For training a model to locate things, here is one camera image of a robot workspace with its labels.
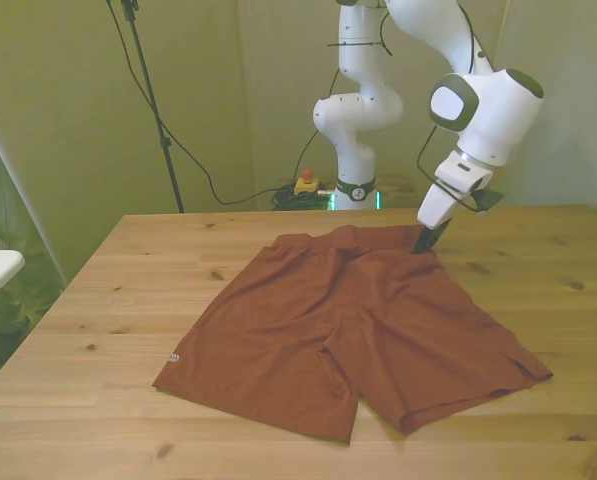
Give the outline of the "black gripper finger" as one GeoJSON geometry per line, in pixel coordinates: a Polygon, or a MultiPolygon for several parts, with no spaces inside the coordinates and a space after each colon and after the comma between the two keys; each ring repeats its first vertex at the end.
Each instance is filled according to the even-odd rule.
{"type": "Polygon", "coordinates": [[[435,228],[433,230],[432,238],[430,241],[431,249],[433,249],[436,246],[436,244],[438,243],[438,241],[440,240],[440,238],[442,237],[443,233],[445,232],[447,227],[450,225],[450,223],[451,223],[451,220],[448,219],[447,221],[445,221],[444,223],[442,223],[441,225],[439,225],[437,228],[435,228]]]}
{"type": "Polygon", "coordinates": [[[412,249],[413,254],[428,253],[437,242],[439,228],[429,229],[423,227],[412,249]]]}

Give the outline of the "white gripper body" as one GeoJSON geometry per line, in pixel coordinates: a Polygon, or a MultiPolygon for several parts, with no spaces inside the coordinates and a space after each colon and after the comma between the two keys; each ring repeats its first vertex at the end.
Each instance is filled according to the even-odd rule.
{"type": "Polygon", "coordinates": [[[435,230],[453,215],[461,193],[444,183],[432,184],[418,210],[417,220],[424,227],[435,230]]]}

